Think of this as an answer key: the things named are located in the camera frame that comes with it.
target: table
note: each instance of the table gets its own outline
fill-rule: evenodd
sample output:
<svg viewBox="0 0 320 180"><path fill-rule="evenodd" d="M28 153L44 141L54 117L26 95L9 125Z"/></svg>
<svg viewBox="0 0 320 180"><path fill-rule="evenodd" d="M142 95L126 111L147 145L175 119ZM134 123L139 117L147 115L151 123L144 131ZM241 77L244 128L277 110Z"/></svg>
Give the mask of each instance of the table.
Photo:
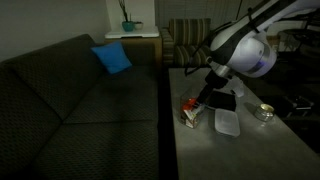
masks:
<svg viewBox="0 0 320 180"><path fill-rule="evenodd" d="M162 67L162 38L157 27L146 27L142 30L124 32L122 30L110 31L105 35L105 43L121 41L124 44L151 43L155 48L155 60L158 70Z"/></svg>
<svg viewBox="0 0 320 180"><path fill-rule="evenodd" d="M169 69L179 179L320 179L319 156L277 116L258 120L253 112L262 101L247 87L236 98L240 136L216 133L212 110L204 111L195 129L180 123L180 96L203 86L209 69L187 77L183 71Z"/></svg>

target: plastic lid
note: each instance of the plastic lid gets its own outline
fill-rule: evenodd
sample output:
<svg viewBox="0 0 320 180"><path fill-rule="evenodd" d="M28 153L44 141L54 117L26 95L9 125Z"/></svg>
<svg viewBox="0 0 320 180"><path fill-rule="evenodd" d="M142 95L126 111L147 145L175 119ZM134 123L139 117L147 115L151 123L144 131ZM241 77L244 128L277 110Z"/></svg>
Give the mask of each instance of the plastic lid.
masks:
<svg viewBox="0 0 320 180"><path fill-rule="evenodd" d="M215 111L215 129L218 133L237 137L240 135L240 126L238 116L235 112L216 109Z"/></svg>

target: blue pillow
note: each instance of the blue pillow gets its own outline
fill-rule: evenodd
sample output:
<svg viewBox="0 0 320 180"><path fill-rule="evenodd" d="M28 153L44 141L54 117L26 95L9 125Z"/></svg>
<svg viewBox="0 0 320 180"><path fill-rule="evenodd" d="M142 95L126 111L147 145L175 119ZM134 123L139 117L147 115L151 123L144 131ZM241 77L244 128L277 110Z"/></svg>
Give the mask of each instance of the blue pillow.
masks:
<svg viewBox="0 0 320 180"><path fill-rule="evenodd" d="M132 66L120 41L100 47L93 47L91 50L99 57L110 74L120 72Z"/></svg>

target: striped chair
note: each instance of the striped chair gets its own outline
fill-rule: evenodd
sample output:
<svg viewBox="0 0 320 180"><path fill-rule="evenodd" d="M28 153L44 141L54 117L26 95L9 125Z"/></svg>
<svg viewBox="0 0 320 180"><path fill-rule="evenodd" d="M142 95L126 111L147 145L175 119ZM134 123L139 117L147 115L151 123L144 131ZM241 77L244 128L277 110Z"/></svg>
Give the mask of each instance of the striped chair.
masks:
<svg viewBox="0 0 320 180"><path fill-rule="evenodd" d="M210 19L171 19L169 28L160 30L163 40L163 63L165 66L185 67L200 43L210 33ZM206 63L210 55L208 44L195 54L190 67Z"/></svg>

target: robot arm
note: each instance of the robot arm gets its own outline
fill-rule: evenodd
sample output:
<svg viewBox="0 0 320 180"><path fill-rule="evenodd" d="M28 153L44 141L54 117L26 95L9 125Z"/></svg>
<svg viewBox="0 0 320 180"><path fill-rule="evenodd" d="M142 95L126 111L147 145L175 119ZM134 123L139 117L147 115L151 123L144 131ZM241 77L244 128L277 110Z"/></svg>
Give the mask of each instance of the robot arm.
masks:
<svg viewBox="0 0 320 180"><path fill-rule="evenodd" d="M249 77L264 75L277 58L264 30L290 13L319 7L319 0L264 1L213 39L210 46L213 61Z"/></svg>

